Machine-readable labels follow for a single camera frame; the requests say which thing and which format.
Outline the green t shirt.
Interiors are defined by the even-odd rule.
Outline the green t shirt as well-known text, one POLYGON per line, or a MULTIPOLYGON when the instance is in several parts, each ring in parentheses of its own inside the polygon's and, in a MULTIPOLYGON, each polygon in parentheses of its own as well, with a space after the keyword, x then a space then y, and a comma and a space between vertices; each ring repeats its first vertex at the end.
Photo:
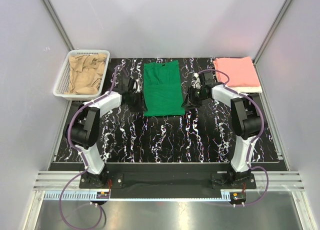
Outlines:
POLYGON ((143 93, 147 108, 144 116, 180 116, 185 114, 185 109, 182 107, 183 91, 179 62, 144 64, 143 93))

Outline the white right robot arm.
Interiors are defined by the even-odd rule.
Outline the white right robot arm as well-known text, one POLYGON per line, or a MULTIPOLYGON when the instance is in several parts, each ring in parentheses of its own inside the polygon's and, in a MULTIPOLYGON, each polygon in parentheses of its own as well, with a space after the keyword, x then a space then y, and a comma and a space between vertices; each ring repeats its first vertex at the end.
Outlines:
POLYGON ((207 69, 193 74, 181 106, 198 108, 204 100, 212 99, 230 108, 231 127, 236 135, 234 154, 227 173, 212 182, 220 186, 241 186, 250 180, 254 147, 265 129, 262 104, 258 93, 241 93, 228 87, 227 83, 215 82, 212 71, 207 69))

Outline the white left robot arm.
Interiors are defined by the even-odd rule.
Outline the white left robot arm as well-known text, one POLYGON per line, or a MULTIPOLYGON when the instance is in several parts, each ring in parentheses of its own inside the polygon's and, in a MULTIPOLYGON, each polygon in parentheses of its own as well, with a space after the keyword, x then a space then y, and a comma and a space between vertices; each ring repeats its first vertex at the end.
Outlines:
POLYGON ((118 88, 111 88, 87 102, 72 102, 70 106, 63 133, 70 147, 78 152, 84 163, 81 188, 102 188, 111 184, 97 146, 100 118, 122 105, 127 105, 132 112, 147 110, 139 79, 125 79, 118 88))

